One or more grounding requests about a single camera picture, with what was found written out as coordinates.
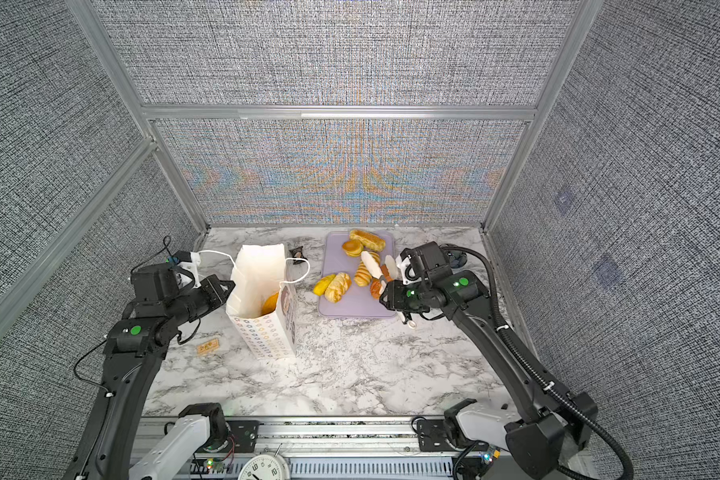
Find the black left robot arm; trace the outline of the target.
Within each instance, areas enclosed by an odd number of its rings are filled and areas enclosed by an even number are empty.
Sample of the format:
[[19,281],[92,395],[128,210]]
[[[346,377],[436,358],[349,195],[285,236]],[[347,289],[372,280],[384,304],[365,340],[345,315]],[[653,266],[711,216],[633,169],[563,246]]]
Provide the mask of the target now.
[[210,275],[181,287],[179,268],[149,267],[131,276],[134,299],[103,341],[102,379],[65,479],[123,479],[130,468],[143,407],[180,327],[224,306],[232,280]]

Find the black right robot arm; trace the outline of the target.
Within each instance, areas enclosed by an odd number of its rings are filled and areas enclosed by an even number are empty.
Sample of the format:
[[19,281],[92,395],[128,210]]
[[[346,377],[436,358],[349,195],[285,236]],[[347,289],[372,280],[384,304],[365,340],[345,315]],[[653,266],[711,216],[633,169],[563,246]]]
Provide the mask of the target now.
[[587,393],[573,395],[529,348],[502,316],[495,269],[483,254],[452,244],[429,242],[406,248],[393,260],[377,262],[362,257],[371,275],[384,281],[379,302],[398,312],[404,322],[426,319],[437,311],[457,326],[498,374],[513,400],[519,419],[505,424],[501,434],[480,419],[481,406],[463,401],[447,411],[451,443],[469,454],[478,444],[508,451],[531,478],[557,471],[582,478],[563,463],[563,446],[571,440],[583,450],[598,436],[618,458],[621,478],[631,479],[634,466],[619,442],[597,421],[597,405]]

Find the reddish brown croissant pastry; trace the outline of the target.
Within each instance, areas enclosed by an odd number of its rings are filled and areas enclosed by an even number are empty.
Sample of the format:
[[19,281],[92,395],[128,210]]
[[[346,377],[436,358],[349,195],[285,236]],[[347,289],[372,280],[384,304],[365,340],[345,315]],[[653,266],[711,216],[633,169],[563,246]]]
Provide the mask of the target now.
[[387,265],[382,265],[380,276],[375,278],[370,284],[370,294],[372,298],[379,300],[386,288],[386,285],[392,280],[393,277],[390,275]]

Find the sesame oval bread roll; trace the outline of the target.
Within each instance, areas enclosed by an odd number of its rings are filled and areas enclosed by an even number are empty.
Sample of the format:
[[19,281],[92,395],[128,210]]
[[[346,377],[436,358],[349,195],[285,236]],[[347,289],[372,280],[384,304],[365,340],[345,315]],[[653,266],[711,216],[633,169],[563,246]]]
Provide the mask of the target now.
[[274,313],[277,308],[278,299],[278,292],[269,296],[262,304],[260,315],[265,316]]

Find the white patterned paper bag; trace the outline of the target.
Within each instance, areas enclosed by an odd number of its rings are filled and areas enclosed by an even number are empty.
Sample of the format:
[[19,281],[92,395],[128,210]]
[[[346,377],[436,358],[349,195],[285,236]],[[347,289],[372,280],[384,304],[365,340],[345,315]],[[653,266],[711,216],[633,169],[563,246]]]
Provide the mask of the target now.
[[[235,256],[203,249],[203,261],[226,257],[236,287],[225,305],[210,315],[210,326],[241,339],[258,359],[292,358],[296,355],[295,287],[311,271],[311,264],[294,262],[284,244],[244,245]],[[263,302],[278,292],[274,313],[261,316]]]

